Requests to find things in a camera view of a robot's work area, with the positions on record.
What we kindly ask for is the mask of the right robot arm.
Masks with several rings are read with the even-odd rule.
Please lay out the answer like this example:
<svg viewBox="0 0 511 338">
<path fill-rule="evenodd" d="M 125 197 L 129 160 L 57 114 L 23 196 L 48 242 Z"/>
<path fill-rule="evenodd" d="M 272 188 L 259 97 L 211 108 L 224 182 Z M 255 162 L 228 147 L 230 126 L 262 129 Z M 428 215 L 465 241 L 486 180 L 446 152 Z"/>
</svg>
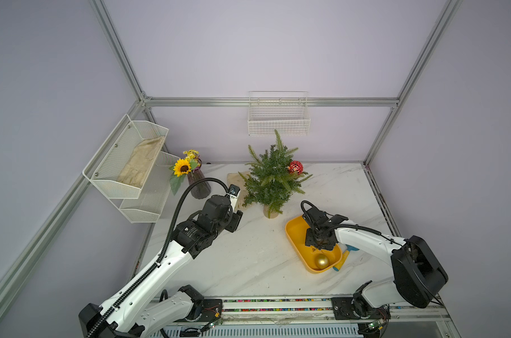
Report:
<svg viewBox="0 0 511 338">
<path fill-rule="evenodd" d="M 448 274 L 419 236 L 385 235 L 343 215 L 331 215 L 306 200 L 301 202 L 301 210 L 308 225 L 306 246 L 334 249 L 343 244 L 374 256 L 392 269 L 391 276 L 369 280 L 355 291 L 348 306 L 354 318 L 369 318 L 378 308 L 401 302 L 426 308 L 448 282 Z"/>
</svg>

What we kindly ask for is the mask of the red faceted ornament ball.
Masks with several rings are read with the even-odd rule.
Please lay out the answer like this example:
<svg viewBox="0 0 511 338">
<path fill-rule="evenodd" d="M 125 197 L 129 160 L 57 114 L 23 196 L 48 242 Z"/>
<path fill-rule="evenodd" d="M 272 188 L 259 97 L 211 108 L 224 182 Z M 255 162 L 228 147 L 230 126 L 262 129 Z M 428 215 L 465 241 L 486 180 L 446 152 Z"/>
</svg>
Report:
<svg viewBox="0 0 511 338">
<path fill-rule="evenodd" d="M 290 175 L 302 175 L 304 173 L 304 167 L 299 161 L 291 161 L 287 166 L 287 171 Z"/>
</svg>

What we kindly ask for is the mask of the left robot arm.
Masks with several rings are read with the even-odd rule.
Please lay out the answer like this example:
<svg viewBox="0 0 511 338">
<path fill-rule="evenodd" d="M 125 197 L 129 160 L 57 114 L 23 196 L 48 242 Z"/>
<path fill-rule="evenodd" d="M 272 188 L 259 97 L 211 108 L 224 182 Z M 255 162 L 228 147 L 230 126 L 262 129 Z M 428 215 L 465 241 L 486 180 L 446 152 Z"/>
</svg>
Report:
<svg viewBox="0 0 511 338">
<path fill-rule="evenodd" d="M 88 304 L 79 313 L 85 337 L 149 337 L 185 318 L 198 318 L 203 296 L 186 285 L 168 298 L 152 304 L 168 282 L 209 248 L 223 231 L 234 232 L 242 212 L 234 208 L 237 197 L 214 195 L 203 209 L 175 226 L 166 250 L 162 250 L 126 286 L 100 305 Z"/>
</svg>

